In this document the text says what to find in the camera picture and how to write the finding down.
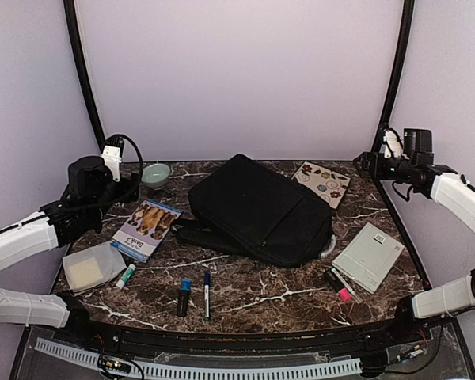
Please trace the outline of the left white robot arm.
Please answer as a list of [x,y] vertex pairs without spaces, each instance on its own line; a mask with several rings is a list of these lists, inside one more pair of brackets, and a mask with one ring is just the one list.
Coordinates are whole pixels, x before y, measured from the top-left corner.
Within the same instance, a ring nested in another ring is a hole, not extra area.
[[[120,175],[120,161],[86,156],[70,164],[60,199],[0,230],[0,272],[38,253],[74,243],[92,230],[115,203],[139,197],[142,171]],[[0,288],[0,324],[45,325],[65,330],[79,345],[96,338],[86,308],[71,294],[31,294]]]

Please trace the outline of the black student backpack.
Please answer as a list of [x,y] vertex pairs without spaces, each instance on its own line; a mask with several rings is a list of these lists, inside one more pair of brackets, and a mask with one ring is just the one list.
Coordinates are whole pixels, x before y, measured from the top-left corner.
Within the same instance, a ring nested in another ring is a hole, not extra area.
[[336,246],[329,204],[306,186],[243,154],[188,192],[192,218],[173,223],[179,241],[280,268],[327,256]]

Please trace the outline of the pale green notebook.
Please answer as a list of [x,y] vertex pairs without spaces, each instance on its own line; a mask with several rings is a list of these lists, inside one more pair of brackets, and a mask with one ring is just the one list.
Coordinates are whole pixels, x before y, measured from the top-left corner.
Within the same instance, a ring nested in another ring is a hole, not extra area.
[[395,238],[367,223],[332,261],[332,266],[373,294],[404,249]]

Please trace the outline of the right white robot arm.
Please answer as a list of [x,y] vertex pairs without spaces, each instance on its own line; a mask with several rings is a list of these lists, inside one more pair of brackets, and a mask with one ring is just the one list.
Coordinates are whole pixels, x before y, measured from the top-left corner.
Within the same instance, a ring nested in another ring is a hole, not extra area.
[[[403,200],[408,201],[411,194],[424,196],[475,237],[475,186],[464,174],[435,163],[431,131],[406,128],[398,133],[384,123],[372,150],[361,153],[354,163],[362,177],[407,185]],[[458,279],[402,298],[388,336],[403,344],[417,333],[421,321],[470,310],[475,310],[475,267]]]

